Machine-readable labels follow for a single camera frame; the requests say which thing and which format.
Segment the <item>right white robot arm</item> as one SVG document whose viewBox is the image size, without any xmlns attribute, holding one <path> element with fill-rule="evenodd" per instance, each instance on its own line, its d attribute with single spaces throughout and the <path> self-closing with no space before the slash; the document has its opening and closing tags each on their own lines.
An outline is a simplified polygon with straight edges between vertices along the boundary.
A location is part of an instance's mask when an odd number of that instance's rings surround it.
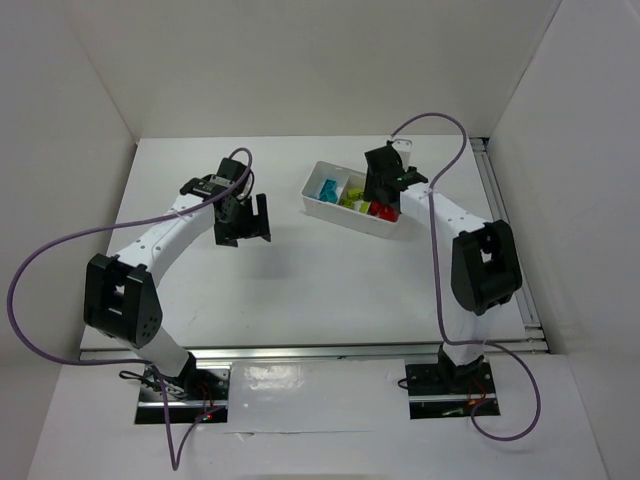
<svg viewBox="0 0 640 480">
<path fill-rule="evenodd" d="M 467 369 L 480 361 L 503 306 L 522 287 L 513 232 L 435 190 L 406 156 L 392 142 L 365 153 L 365 198 L 429 229 L 441 362 Z"/>
</svg>

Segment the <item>green long lego brick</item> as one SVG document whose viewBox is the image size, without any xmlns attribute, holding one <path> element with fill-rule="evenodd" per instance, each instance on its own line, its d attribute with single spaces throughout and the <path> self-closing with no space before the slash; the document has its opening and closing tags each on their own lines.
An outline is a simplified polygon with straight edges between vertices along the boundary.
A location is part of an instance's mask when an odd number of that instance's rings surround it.
<svg viewBox="0 0 640 480">
<path fill-rule="evenodd" d="M 349 198 L 343 198 L 339 201 L 339 205 L 348 209 L 353 209 L 355 205 L 355 201 Z"/>
</svg>

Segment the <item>cyan curved lego brick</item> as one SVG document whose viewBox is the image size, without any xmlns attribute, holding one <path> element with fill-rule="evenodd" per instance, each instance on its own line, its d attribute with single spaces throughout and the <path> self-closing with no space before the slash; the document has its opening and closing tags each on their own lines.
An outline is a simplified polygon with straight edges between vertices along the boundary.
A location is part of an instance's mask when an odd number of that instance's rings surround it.
<svg viewBox="0 0 640 480">
<path fill-rule="evenodd" d="M 322 191 L 319 195 L 319 200 L 321 202 L 328 202 L 332 204 L 338 203 L 338 195 L 334 190 L 325 190 Z"/>
</svg>

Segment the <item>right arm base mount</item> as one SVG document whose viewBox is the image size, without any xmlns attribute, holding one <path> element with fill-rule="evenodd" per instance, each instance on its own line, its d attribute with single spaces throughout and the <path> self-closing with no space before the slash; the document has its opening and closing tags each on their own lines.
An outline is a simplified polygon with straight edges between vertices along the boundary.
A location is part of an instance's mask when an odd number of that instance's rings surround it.
<svg viewBox="0 0 640 480">
<path fill-rule="evenodd" d="M 440 347 L 430 360 L 405 364 L 396 385 L 407 392 L 411 420 L 499 416 L 500 407 L 490 363 L 484 356 L 456 366 Z"/>
</svg>

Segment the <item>white three-compartment tray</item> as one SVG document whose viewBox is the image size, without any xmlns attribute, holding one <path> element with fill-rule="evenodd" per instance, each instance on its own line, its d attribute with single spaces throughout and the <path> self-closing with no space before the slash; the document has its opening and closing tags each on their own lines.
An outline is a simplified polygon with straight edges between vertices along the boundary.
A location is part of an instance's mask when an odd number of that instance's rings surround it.
<svg viewBox="0 0 640 480">
<path fill-rule="evenodd" d="M 389 238 L 398 218 L 364 200 L 365 180 L 363 172 L 318 161 L 301 191 L 305 212 L 360 233 Z"/>
</svg>

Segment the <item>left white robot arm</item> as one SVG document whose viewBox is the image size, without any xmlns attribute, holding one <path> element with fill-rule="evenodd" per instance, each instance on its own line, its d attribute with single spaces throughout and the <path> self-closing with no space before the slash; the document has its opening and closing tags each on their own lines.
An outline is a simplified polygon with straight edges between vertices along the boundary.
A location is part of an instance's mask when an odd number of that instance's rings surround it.
<svg viewBox="0 0 640 480">
<path fill-rule="evenodd" d="M 163 219 L 133 243 L 112 256 L 95 255 L 86 269 L 85 324 L 154 365 L 182 390 L 207 382 L 193 354 L 163 328 L 157 288 L 173 263 L 207 232 L 224 247 L 243 239 L 271 239 L 267 198 L 253 194 L 254 182 L 249 166 L 225 157 L 216 173 L 189 180 Z"/>
</svg>

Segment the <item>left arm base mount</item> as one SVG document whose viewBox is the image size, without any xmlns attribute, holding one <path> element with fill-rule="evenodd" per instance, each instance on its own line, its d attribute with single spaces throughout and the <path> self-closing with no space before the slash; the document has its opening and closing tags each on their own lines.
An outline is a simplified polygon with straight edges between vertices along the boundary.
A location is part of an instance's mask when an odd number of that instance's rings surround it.
<svg viewBox="0 0 640 480">
<path fill-rule="evenodd" d="M 206 369 L 208 379 L 188 393 L 182 388 L 165 383 L 169 419 L 172 424 L 191 424 L 204 415 L 203 424 L 223 424 L 228 421 L 228 398 L 231 380 L 229 366 Z M 160 425 L 164 423 L 163 399 L 157 378 L 149 368 L 142 374 L 121 370 L 119 378 L 139 386 L 134 423 Z"/>
</svg>

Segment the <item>cyan long lego upturned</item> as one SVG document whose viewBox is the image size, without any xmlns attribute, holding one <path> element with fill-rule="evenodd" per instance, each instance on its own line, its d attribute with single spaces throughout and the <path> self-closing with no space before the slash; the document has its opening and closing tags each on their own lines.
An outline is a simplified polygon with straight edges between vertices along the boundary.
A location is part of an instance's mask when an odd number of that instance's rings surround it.
<svg viewBox="0 0 640 480">
<path fill-rule="evenodd" d="M 323 184 L 323 186 L 322 186 L 322 188 L 321 188 L 320 193 L 322 191 L 325 191 L 325 190 L 334 190 L 336 192 L 336 185 L 337 185 L 337 182 L 335 180 L 326 179 L 324 184 Z"/>
</svg>

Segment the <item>red arch lego brick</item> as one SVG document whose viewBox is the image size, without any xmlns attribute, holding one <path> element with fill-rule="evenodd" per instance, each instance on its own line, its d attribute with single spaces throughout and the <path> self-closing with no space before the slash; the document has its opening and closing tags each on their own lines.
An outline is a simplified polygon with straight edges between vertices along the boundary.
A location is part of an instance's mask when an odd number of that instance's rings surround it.
<svg viewBox="0 0 640 480">
<path fill-rule="evenodd" d="M 375 218 L 392 223 L 396 223 L 399 218 L 399 213 L 394 208 L 379 202 L 372 202 L 370 204 L 369 214 Z"/>
</svg>

